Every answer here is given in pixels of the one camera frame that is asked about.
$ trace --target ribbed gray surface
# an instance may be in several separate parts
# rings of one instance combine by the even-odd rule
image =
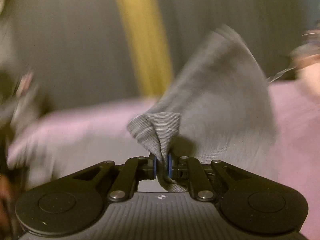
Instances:
[[[21,240],[45,239],[25,234]],[[130,201],[108,207],[103,217],[81,233],[52,240],[305,240],[298,233],[259,237],[231,227],[215,206],[189,193],[135,193]]]

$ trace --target gray cloth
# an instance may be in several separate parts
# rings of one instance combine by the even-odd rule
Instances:
[[[275,127],[267,82],[242,39],[226,26],[209,35],[167,93],[128,130],[159,160],[159,182],[168,191],[185,190],[168,177],[170,150],[276,180],[268,160]]]

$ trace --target metal screw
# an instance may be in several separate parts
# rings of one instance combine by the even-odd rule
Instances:
[[[125,197],[125,192],[122,190],[115,190],[110,193],[110,197],[113,199],[120,199]]]
[[[199,198],[208,199],[213,197],[213,193],[210,190],[202,190],[198,192]]]

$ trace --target pink mat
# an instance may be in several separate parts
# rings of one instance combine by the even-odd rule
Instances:
[[[269,87],[278,124],[279,140],[272,154],[282,157],[280,183],[301,192],[309,215],[301,232],[320,239],[320,104],[313,102],[296,82]],[[11,156],[28,145],[71,144],[87,133],[108,137],[131,137],[126,125],[155,100],[127,100],[84,109],[56,112],[34,124],[10,149]]]

